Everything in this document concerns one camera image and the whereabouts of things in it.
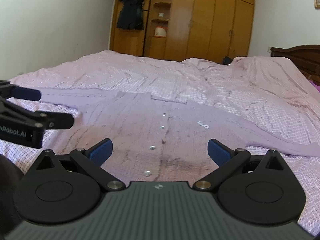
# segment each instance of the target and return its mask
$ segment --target pink bedsheet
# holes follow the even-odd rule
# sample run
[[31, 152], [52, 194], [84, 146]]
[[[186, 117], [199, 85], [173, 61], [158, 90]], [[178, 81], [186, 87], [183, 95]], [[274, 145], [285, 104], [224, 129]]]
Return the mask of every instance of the pink bedsheet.
[[[151, 93], [163, 98], [193, 100], [244, 117], [264, 130], [301, 144], [320, 143], [320, 94], [285, 58], [237, 58], [229, 65], [189, 59], [182, 63], [160, 61], [103, 51], [50, 69], [18, 76], [12, 83], [30, 88], [101, 89]], [[76, 109], [48, 103], [14, 100], [50, 111]], [[48, 131], [44, 148], [57, 149]], [[24, 172], [40, 153], [27, 147], [0, 142], [1, 152]], [[252, 153], [266, 149], [249, 147]], [[320, 231], [320, 160], [283, 155], [302, 184], [307, 203], [299, 223], [307, 231]]]

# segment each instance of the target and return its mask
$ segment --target metal screw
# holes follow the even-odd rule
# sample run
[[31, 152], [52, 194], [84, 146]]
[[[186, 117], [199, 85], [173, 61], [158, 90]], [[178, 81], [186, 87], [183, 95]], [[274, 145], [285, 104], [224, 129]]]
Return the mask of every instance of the metal screw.
[[120, 189], [123, 187], [123, 183], [118, 180], [113, 180], [107, 184], [107, 187], [111, 189]]
[[200, 189], [208, 189], [209, 187], [211, 187], [211, 183], [206, 180], [200, 180], [196, 182], [196, 187]]
[[39, 122], [36, 122], [36, 123], [35, 123], [35, 127], [41, 128], [41, 127], [43, 127], [43, 124], [42, 124], [42, 123], [39, 123]]

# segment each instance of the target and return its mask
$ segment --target white container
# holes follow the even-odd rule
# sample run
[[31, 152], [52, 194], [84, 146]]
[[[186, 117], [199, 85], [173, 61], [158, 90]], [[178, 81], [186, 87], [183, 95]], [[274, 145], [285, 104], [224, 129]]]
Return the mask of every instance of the white container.
[[167, 27], [156, 27], [155, 37], [166, 37], [167, 36]]

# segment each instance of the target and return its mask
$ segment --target white thread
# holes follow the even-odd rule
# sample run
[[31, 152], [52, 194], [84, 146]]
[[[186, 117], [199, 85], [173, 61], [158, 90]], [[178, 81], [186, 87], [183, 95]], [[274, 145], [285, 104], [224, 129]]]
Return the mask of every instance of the white thread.
[[209, 125], [204, 125], [201, 121], [199, 121], [198, 124], [209, 130]]

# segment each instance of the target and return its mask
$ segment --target black jacket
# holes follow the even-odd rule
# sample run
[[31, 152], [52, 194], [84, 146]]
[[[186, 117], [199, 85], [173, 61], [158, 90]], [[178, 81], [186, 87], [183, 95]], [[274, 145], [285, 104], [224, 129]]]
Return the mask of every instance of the black jacket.
[[117, 28], [124, 30], [143, 30], [144, 0], [120, 0], [124, 6], [120, 12]]

